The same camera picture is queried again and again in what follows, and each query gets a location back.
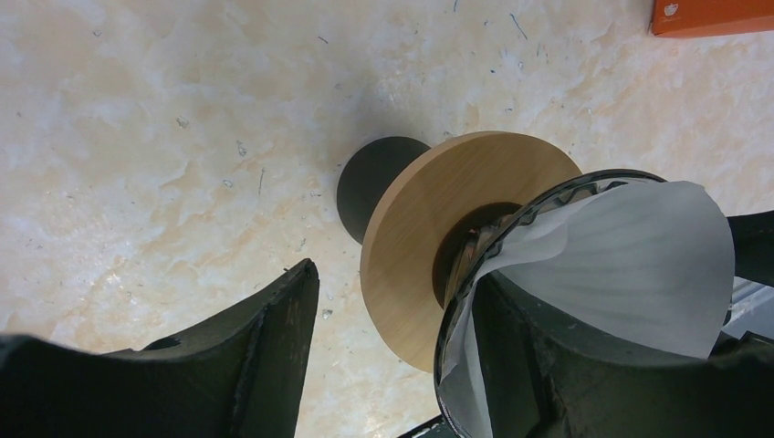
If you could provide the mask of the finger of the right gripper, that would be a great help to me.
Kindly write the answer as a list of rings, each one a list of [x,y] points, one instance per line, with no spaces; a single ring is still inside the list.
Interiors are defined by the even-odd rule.
[[[735,251],[735,276],[773,287],[774,211],[729,216]]]

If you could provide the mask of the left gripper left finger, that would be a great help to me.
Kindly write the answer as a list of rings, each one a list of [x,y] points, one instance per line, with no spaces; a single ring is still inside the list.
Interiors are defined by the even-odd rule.
[[[319,272],[309,259],[144,349],[97,355],[1,338],[4,437],[291,437]]]

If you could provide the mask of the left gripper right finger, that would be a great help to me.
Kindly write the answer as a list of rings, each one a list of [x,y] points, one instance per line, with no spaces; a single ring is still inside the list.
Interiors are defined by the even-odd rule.
[[[500,274],[474,320],[496,437],[770,437],[773,342],[721,334],[706,360],[617,339]]]

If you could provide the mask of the orange coffee filter pack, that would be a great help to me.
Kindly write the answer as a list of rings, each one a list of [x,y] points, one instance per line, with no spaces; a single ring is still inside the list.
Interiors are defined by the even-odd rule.
[[[651,34],[664,38],[719,37],[773,30],[773,0],[654,2]]]

